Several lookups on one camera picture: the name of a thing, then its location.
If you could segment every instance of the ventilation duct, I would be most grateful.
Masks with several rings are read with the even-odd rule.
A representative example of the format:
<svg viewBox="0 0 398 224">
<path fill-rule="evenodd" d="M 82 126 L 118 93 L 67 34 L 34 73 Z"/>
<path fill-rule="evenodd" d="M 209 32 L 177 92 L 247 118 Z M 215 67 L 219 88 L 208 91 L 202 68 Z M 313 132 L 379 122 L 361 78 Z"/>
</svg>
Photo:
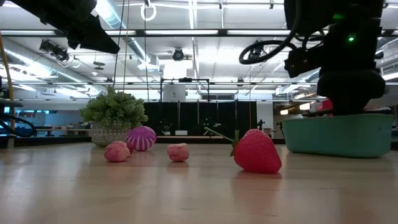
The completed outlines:
<svg viewBox="0 0 398 224">
<path fill-rule="evenodd" d="M 31 52 L 7 39 L 3 39 L 4 50 L 6 55 L 11 59 L 13 63 L 18 63 L 30 70 L 30 73 L 37 75 L 37 78 L 50 78 L 51 81 L 55 82 L 53 78 L 61 78 L 62 80 L 70 80 L 70 82 L 92 82 L 89 78 L 86 78 L 74 71 L 67 68 L 63 68 L 59 64 L 42 57 L 36 53 Z M 106 92 L 106 88 L 103 86 L 90 86 L 98 92 Z"/>
<path fill-rule="evenodd" d="M 97 0 L 95 10 L 112 29 L 119 30 L 120 27 L 127 29 L 127 26 L 120 19 L 121 16 L 113 0 Z M 150 56 L 146 54 L 142 47 L 132 37 L 122 37 L 122 40 L 124 40 L 135 55 L 137 55 L 139 61 L 144 64 L 144 66 L 139 66 L 140 70 L 145 70 L 147 68 L 150 71 L 159 71 L 158 60 L 155 55 Z"/>
</svg>

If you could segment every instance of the pink ball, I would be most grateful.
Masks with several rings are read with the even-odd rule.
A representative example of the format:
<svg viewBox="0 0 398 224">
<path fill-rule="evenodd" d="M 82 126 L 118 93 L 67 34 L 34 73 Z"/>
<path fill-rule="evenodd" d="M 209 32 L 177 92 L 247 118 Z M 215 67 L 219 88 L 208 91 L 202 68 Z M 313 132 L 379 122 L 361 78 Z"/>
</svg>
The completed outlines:
<svg viewBox="0 0 398 224">
<path fill-rule="evenodd" d="M 146 126 L 136 127 L 127 133 L 126 142 L 132 144 L 133 150 L 146 151 L 156 142 L 156 133 Z"/>
<path fill-rule="evenodd" d="M 109 162 L 122 162 L 130 156 L 130 151 L 126 146 L 126 143 L 116 141 L 106 146 L 104 156 Z"/>
<path fill-rule="evenodd" d="M 170 144 L 167 146 L 167 154 L 169 159 L 174 162 L 183 162 L 189 158 L 189 148 L 185 143 L 181 144 Z"/>
<path fill-rule="evenodd" d="M 130 142 L 126 142 L 127 148 L 130 150 L 130 155 L 132 154 L 132 152 L 134 151 L 134 148 L 132 146 L 132 143 Z"/>
</svg>

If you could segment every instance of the red strawberry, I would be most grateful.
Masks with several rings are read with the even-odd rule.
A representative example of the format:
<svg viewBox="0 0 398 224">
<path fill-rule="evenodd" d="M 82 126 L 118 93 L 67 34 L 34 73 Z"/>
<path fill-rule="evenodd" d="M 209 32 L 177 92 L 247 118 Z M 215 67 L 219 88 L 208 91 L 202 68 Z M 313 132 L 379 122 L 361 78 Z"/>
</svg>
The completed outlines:
<svg viewBox="0 0 398 224">
<path fill-rule="evenodd" d="M 258 129 L 251 129 L 233 151 L 235 163 L 250 172 L 278 173 L 282 163 L 272 139 Z"/>
</svg>

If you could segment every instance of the desk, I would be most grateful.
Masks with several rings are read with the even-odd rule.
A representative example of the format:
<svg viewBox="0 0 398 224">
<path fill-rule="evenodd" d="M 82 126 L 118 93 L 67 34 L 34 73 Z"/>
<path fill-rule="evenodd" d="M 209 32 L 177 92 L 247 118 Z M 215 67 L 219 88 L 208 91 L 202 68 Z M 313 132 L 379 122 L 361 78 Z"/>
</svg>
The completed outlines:
<svg viewBox="0 0 398 224">
<path fill-rule="evenodd" d="M 90 129 L 55 129 L 55 128 L 40 128 L 40 129 L 36 129 L 37 132 L 43 132 L 46 131 L 47 132 L 47 136 L 52 136 L 52 131 L 73 131 L 73 132 L 79 132 L 79 131 L 90 131 Z"/>
</svg>

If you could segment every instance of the teal tub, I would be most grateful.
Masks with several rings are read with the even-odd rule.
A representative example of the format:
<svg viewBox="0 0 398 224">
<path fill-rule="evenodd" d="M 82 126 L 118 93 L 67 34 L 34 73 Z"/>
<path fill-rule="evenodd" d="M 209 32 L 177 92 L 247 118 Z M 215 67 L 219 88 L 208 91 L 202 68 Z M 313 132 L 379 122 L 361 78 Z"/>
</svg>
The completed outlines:
<svg viewBox="0 0 398 224">
<path fill-rule="evenodd" d="M 392 115 L 356 114 L 291 119 L 282 122 L 291 152 L 356 158 L 390 151 Z"/>
</svg>

